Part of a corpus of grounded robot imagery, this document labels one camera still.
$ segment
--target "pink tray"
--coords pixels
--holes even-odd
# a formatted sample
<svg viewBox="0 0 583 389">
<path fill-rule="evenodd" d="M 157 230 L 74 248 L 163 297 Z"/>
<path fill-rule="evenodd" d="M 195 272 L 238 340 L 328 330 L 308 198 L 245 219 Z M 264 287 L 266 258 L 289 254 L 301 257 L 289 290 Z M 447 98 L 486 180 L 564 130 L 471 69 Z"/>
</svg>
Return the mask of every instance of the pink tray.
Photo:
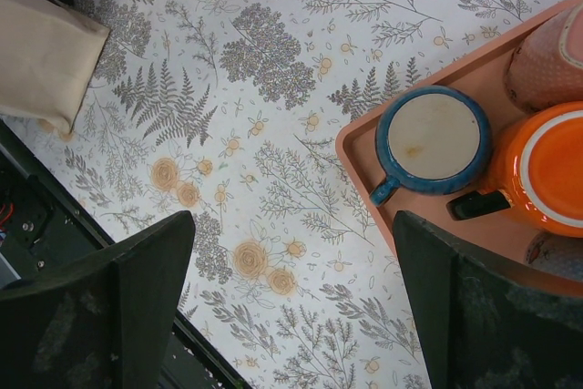
<svg viewBox="0 0 583 389">
<path fill-rule="evenodd" d="M 482 106 L 496 134 L 507 124 L 524 116 L 510 102 L 504 90 L 504 72 L 513 50 L 549 18 L 579 2 L 580 0 L 566 0 L 549 8 L 419 82 L 414 88 L 437 84 L 463 91 Z M 374 151 L 374 132 L 379 117 L 389 105 L 390 102 L 387 102 L 344 127 L 336 139 L 336 152 L 393 254 L 396 254 L 391 233 L 394 215 L 398 210 L 410 210 L 462 239 L 522 262 L 528 244 L 538 231 L 512 221 L 504 213 L 453 221 L 445 204 L 460 193 L 425 196 L 399 189 L 382 207 L 377 208 L 372 204 L 369 194 L 385 177 Z"/>
</svg>

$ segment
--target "mug handle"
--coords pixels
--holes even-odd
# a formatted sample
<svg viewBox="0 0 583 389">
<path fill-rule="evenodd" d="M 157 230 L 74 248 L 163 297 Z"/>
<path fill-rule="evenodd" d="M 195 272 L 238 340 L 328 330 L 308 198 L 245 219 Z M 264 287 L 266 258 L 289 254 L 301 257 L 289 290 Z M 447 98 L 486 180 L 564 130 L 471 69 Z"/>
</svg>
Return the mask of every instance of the mug handle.
<svg viewBox="0 0 583 389">
<path fill-rule="evenodd" d="M 380 207 L 394 195 L 399 187 L 401 187 L 401 183 L 397 178 L 387 176 L 371 193 L 371 202 L 375 207 Z"/>
<path fill-rule="evenodd" d="M 454 200 L 447 202 L 447 211 L 453 220 L 467 220 L 485 216 L 486 214 L 509 209 L 510 203 L 501 191 L 493 191 L 482 195 L 470 191 Z"/>
</svg>

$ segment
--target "mug rim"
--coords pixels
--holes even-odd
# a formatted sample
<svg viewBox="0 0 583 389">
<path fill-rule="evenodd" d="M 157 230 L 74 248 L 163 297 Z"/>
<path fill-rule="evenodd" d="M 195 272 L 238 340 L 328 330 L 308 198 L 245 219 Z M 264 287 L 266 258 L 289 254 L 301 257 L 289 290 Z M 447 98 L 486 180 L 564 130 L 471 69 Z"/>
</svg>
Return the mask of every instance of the mug rim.
<svg viewBox="0 0 583 389">
<path fill-rule="evenodd" d="M 389 146 L 389 127 L 397 111 L 410 100 L 429 94 L 447 95 L 466 105 L 476 117 L 480 134 L 474 158 L 463 170 L 444 179 L 425 179 L 412 175 L 399 164 Z M 458 191 L 472 182 L 476 174 L 486 166 L 491 152 L 491 128 L 484 110 L 465 93 L 444 86 L 419 87 L 395 99 L 381 115 L 374 135 L 376 155 L 386 176 L 396 178 L 401 186 L 409 190 L 444 195 Z"/>
</svg>

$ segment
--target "cup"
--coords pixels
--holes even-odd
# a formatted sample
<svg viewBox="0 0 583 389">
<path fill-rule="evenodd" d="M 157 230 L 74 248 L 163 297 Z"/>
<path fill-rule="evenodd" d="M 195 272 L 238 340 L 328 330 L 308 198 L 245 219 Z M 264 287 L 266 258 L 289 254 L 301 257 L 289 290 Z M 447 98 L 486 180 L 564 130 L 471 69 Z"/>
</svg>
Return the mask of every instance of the cup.
<svg viewBox="0 0 583 389">
<path fill-rule="evenodd" d="M 583 240 L 541 232 L 530 243 L 525 264 L 583 282 Z"/>
<path fill-rule="evenodd" d="M 406 189 L 453 193 L 476 179 L 491 151 L 486 113 L 449 87 L 419 87 L 397 97 L 381 116 L 376 155 L 386 179 L 371 193 L 375 206 Z"/>
<path fill-rule="evenodd" d="M 583 102 L 541 111 L 503 131 L 479 189 L 447 204 L 454 220 L 500 210 L 583 238 Z"/>
<path fill-rule="evenodd" d="M 583 99 L 583 0 L 517 47 L 505 83 L 512 102 L 528 113 Z"/>
</svg>

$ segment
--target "black handle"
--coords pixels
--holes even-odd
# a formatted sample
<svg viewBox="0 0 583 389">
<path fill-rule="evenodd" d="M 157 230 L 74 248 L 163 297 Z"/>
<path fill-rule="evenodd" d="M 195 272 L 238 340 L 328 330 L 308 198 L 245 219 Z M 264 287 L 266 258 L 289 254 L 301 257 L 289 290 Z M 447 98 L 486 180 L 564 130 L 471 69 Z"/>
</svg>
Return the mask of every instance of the black handle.
<svg viewBox="0 0 583 389">
<path fill-rule="evenodd" d="M 467 220 L 485 216 L 486 214 L 509 209 L 510 203 L 501 191 L 493 191 L 482 195 L 470 191 L 465 195 L 447 202 L 447 211 L 453 220 Z"/>
</svg>

